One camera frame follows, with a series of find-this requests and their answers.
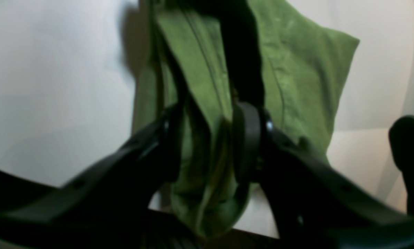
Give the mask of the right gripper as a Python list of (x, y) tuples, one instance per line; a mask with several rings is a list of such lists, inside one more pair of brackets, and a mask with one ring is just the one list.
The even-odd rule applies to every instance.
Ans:
[(394, 163), (402, 173), (407, 192), (407, 213), (414, 216), (414, 116), (399, 118), (389, 130)]

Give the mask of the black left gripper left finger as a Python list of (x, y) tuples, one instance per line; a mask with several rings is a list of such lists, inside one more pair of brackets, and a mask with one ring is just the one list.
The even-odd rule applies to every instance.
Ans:
[(153, 194), (177, 180), (183, 105), (46, 196), (0, 214), (0, 239), (35, 249), (137, 249)]

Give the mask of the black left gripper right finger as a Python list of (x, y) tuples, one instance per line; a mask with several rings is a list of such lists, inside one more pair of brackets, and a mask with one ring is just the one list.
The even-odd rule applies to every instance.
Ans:
[(414, 217), (388, 208), (276, 129), (264, 108), (233, 107), (235, 178), (258, 183), (283, 249), (414, 249)]

